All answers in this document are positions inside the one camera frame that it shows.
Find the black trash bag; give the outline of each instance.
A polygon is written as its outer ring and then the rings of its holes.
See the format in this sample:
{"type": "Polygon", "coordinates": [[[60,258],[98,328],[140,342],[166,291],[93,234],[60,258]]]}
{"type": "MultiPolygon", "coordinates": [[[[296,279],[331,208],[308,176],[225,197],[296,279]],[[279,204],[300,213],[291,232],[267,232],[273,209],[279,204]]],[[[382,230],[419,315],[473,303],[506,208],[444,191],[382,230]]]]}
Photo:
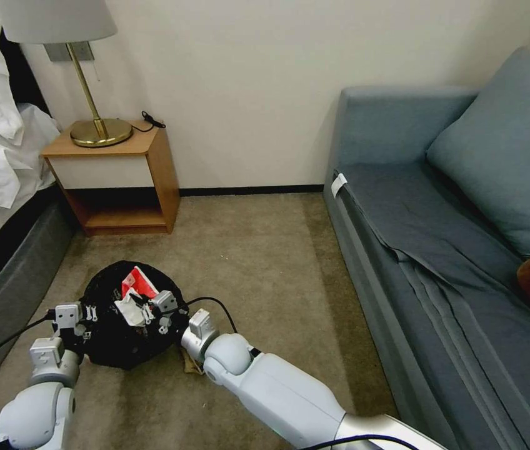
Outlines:
{"type": "MultiPolygon", "coordinates": [[[[176,284],[161,271],[141,262],[118,261],[105,267],[91,280],[84,296],[79,300],[86,315],[86,306],[96,307],[96,322],[85,320],[83,324],[90,337],[82,345],[81,351],[90,361],[102,366],[132,369],[163,352],[171,344],[179,345],[181,335],[188,326],[188,306],[176,284]],[[166,334],[161,334],[158,320],[145,326],[128,325],[119,312],[115,300],[121,300],[121,282],[138,266],[159,291],[171,291],[180,308],[170,317],[171,324],[166,334]]],[[[148,298],[138,299],[137,304],[148,302],[148,298]]]]}

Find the sofa cushion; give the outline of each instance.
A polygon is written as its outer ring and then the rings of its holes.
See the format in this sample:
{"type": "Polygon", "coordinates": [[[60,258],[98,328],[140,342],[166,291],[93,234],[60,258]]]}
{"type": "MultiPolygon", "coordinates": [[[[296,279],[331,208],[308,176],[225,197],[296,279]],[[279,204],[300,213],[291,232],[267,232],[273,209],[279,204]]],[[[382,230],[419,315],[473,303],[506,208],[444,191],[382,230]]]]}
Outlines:
{"type": "Polygon", "coordinates": [[[427,158],[530,256],[530,52],[518,49],[427,158]]]}
{"type": "MultiPolygon", "coordinates": [[[[412,322],[403,313],[412,311],[406,303],[413,296],[398,292],[389,299],[401,310],[400,326],[434,394],[450,404],[445,407],[450,416],[466,420],[455,397],[465,386],[499,441],[462,447],[530,449],[530,307],[516,277],[522,259],[427,164],[352,164],[338,170],[348,180],[343,198],[348,193],[361,213],[362,225],[355,228],[371,229],[394,254],[425,310],[427,320],[412,322]],[[429,347],[432,331],[443,348],[429,347]],[[454,368],[429,362],[442,351],[454,368]],[[453,370],[461,382],[451,387],[453,377],[444,375],[453,370]]],[[[477,436],[469,431],[471,424],[455,429],[467,430],[470,439],[477,436]]]]}

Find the nightstand shelf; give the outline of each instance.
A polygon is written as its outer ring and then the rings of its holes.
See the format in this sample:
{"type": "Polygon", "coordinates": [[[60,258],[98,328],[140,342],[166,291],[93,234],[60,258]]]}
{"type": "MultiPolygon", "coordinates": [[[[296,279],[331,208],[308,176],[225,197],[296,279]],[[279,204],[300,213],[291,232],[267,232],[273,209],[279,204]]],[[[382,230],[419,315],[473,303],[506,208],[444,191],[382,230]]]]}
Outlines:
{"type": "Polygon", "coordinates": [[[65,130],[43,156],[88,236],[172,232],[179,194],[165,130],[97,149],[75,146],[65,130]]]}

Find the wall outlet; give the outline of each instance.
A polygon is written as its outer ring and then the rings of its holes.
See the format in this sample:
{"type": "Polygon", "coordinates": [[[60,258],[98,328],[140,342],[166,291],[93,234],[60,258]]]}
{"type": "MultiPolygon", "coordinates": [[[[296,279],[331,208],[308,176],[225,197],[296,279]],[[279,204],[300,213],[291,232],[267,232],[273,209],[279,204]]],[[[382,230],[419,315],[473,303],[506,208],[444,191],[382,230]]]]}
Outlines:
{"type": "MultiPolygon", "coordinates": [[[[90,48],[90,43],[84,42],[73,42],[73,49],[76,52],[76,56],[80,61],[93,61],[94,55],[90,48]]],[[[44,49],[48,54],[48,58],[54,62],[59,63],[61,61],[71,61],[69,52],[65,44],[44,44],[44,49]]]]}

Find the white lampshade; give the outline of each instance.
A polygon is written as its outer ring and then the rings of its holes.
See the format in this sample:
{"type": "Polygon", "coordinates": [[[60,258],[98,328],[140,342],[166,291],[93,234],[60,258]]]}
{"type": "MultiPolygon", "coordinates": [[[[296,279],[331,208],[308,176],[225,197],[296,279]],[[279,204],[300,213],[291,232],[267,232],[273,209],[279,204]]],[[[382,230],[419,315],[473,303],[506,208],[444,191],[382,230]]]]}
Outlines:
{"type": "Polygon", "coordinates": [[[10,41],[59,44],[95,41],[117,33],[104,0],[0,0],[10,41]]]}

